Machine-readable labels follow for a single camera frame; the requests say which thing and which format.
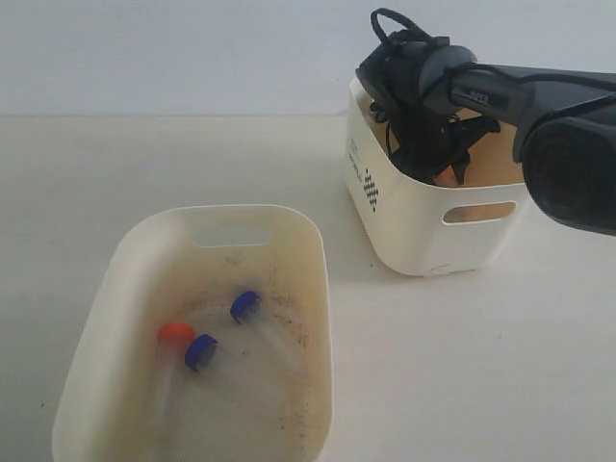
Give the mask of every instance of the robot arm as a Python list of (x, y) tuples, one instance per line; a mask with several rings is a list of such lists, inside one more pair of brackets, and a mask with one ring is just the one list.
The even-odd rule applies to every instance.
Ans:
[[(377, 17), (405, 29), (385, 36)], [(517, 127), (513, 161), (550, 218), (616, 235), (616, 74), (478, 64), (390, 10), (372, 13), (381, 44), (357, 68), (400, 148), (390, 159), (426, 183), (447, 167), (459, 182), (468, 148), (499, 122)], [(481, 116), (459, 120), (462, 108)]]

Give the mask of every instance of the white wall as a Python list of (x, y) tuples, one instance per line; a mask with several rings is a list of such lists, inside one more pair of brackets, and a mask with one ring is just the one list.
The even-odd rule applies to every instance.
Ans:
[(0, 115), (337, 113), (381, 6), (484, 62), (616, 72), (614, 0), (3, 0)]

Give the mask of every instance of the checkered pattern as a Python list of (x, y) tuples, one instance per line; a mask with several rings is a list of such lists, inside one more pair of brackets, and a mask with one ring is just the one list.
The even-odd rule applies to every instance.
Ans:
[(370, 202), (372, 211), (376, 212), (376, 202), (378, 201), (378, 188), (376, 187), (374, 180), (372, 180), (372, 175), (370, 175), (370, 172), (367, 168), (366, 175), (364, 176), (364, 193), (366, 193), (366, 197)]

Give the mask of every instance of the basket handle hole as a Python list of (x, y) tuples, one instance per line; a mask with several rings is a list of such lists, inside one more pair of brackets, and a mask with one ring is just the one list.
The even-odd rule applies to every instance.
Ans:
[(502, 219), (513, 214), (517, 205), (515, 202), (502, 202), (500, 204), (455, 207), (443, 215), (443, 222), (445, 224), (455, 224)]
[(270, 231), (258, 226), (213, 226), (201, 228), (192, 234), (192, 241), (199, 247), (230, 247), (238, 245), (266, 245)]

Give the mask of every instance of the white plastic bin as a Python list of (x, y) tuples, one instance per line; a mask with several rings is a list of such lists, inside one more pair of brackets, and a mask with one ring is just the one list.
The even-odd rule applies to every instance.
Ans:
[(66, 379), (53, 427), (55, 462), (144, 460), (157, 331), (168, 321), (191, 320), (197, 333), (215, 335), (246, 361), (262, 361), (228, 311), (245, 290), (288, 320), (304, 345), (310, 380), (289, 388), (292, 413), (276, 421), (252, 417), (209, 393), (203, 380), (188, 380), (172, 460), (315, 460), (332, 419), (321, 235), (285, 207), (229, 205), (163, 212), (121, 241)]
[(501, 133), (487, 135), (471, 149), (463, 187), (434, 187), (392, 165), (385, 150), (386, 124), (372, 120), (371, 103), (354, 79), (345, 181), (376, 255), (391, 269), (417, 276), (491, 264), (529, 202), (520, 166), (511, 158), (515, 128), (503, 125)]

